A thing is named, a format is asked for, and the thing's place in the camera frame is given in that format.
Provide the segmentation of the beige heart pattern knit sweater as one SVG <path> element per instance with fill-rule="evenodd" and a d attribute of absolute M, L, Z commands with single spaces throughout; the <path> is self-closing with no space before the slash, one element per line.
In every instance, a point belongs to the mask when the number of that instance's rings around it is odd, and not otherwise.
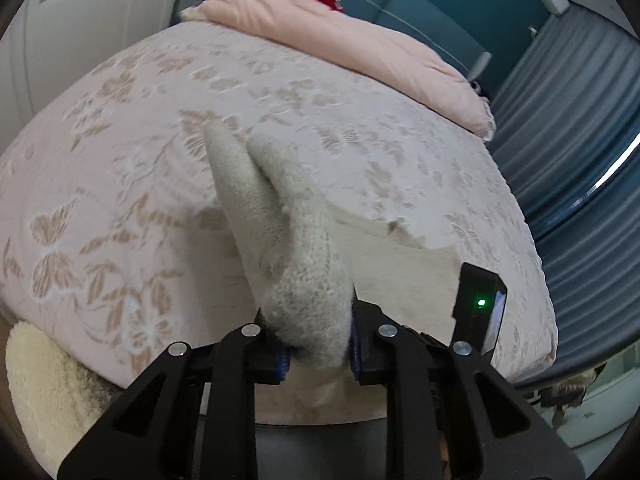
<path fill-rule="evenodd" d="M 457 252 L 427 247 L 400 220 L 366 220 L 330 205 L 295 155 L 271 136 L 241 141 L 215 119 L 204 139 L 256 307 L 296 351 L 285 392 L 270 398 L 340 413 L 378 404 L 380 394 L 360 390 L 347 369 L 352 294 L 447 341 Z"/>

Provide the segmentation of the dark bedside table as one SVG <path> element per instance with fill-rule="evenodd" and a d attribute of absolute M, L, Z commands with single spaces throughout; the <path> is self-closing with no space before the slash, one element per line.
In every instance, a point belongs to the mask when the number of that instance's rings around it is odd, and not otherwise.
<path fill-rule="evenodd" d="M 180 13 L 190 6 L 199 6 L 205 0 L 175 0 L 172 5 L 168 26 L 175 26 L 181 22 Z"/>

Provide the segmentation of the white panelled wardrobe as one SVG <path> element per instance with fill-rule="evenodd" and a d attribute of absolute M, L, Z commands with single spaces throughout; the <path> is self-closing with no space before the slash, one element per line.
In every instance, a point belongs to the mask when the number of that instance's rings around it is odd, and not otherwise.
<path fill-rule="evenodd" d="M 175 0 L 25 0 L 1 38 L 1 145 L 113 54 L 165 28 Z"/>

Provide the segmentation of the blue grey curtain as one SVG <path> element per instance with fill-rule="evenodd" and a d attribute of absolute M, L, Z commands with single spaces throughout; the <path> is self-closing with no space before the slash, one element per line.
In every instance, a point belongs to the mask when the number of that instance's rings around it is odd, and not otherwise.
<path fill-rule="evenodd" d="M 639 337 L 639 43 L 583 6 L 552 16 L 492 98 L 489 149 L 532 232 L 559 343 L 550 382 Z"/>

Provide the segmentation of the cream fluffy rug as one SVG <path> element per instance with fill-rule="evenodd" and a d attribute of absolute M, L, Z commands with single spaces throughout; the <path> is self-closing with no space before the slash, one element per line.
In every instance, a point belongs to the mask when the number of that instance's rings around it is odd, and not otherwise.
<path fill-rule="evenodd" d="M 122 393 L 27 322 L 10 330 L 6 371 L 28 446 L 53 478 L 68 453 Z"/>

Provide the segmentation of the pink folded duvet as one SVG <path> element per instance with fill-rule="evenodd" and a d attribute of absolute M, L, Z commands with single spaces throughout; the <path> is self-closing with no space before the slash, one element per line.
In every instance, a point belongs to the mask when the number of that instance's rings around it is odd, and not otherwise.
<path fill-rule="evenodd" d="M 485 141 L 496 132 L 488 101 L 436 51 L 318 0 L 205 0 L 180 18 L 228 26 L 366 75 Z"/>

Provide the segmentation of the pink butterfly pattern bedspread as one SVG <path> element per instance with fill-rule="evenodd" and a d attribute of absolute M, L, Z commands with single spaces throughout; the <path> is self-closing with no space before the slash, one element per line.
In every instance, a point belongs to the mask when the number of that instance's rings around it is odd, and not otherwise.
<path fill-rule="evenodd" d="M 508 289 L 494 367 L 558 351 L 541 262 L 485 144 L 349 70 L 207 23 L 122 50 L 1 159 L 1 300 L 125 387 L 255 313 L 248 250 L 325 211 L 345 283 L 448 340 L 462 263 Z"/>

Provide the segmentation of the blue upholstered headboard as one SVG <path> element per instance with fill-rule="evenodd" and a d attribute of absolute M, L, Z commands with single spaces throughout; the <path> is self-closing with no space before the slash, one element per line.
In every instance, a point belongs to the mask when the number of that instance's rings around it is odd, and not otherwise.
<path fill-rule="evenodd" d="M 402 32 L 434 50 L 469 81 L 480 78 L 491 54 L 430 0 L 340 0 L 360 20 Z"/>

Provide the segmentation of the grey bed base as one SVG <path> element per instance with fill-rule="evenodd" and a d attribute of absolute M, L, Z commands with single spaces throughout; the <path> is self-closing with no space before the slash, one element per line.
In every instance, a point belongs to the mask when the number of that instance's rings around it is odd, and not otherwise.
<path fill-rule="evenodd" d="M 228 460 L 205 446 L 205 417 L 198 416 L 189 443 L 192 479 L 390 479 L 387 445 L 400 437 L 401 420 L 384 417 L 337 425 L 253 428 L 253 451 Z"/>

